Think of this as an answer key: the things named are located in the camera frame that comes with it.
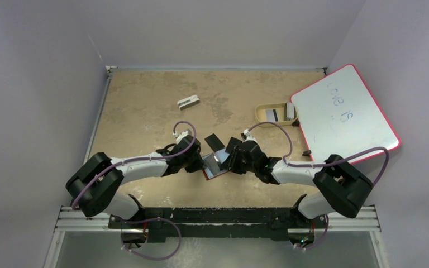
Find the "red card holder wallet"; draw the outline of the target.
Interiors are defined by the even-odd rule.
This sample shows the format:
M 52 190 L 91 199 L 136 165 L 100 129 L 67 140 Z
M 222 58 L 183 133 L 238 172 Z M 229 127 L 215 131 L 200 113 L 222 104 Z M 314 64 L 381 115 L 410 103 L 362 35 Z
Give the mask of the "red card holder wallet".
M 228 172 L 228 170 L 224 166 L 225 162 L 223 164 L 218 163 L 215 160 L 215 156 L 213 153 L 202 157 L 204 164 L 204 168 L 202 169 L 202 171 L 206 180 L 211 180 L 217 176 Z

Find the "black credit card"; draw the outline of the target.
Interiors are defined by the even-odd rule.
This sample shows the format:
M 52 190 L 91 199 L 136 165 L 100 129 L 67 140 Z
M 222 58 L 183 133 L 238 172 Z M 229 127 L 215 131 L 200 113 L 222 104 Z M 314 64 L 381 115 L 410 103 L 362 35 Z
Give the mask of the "black credit card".
M 226 147 L 224 143 L 214 133 L 206 137 L 204 140 L 213 152 L 223 150 Z
M 218 150 L 218 151 L 214 152 L 213 154 L 214 154 L 215 160 L 220 164 L 223 164 L 228 159 L 228 157 L 230 156 L 230 154 L 228 152 L 226 152 L 226 149 Z

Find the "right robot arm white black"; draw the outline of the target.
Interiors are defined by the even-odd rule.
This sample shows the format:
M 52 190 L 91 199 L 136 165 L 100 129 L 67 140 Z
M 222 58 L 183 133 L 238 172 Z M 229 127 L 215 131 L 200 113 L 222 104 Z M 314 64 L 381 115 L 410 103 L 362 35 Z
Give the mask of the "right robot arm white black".
M 236 141 L 227 151 L 229 157 L 224 165 L 235 174 L 251 172 L 265 184 L 303 184 L 318 189 L 316 194 L 300 197 L 294 204 L 291 219 L 298 227 L 333 212 L 355 218 L 373 188 L 367 176 L 339 155 L 333 154 L 323 167 L 313 168 L 268 157 L 255 140 Z

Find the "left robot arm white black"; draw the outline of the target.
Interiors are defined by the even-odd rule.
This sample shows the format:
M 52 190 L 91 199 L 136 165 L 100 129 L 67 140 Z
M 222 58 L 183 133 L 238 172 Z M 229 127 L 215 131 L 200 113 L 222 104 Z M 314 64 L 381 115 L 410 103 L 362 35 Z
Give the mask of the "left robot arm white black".
M 190 134 L 176 143 L 148 155 L 132 159 L 94 154 L 66 183 L 65 188 L 86 217 L 107 213 L 122 218 L 130 228 L 144 222 L 144 209 L 129 194 L 121 194 L 121 185 L 145 178 L 161 178 L 184 169 L 193 173 L 203 169 L 201 144 Z

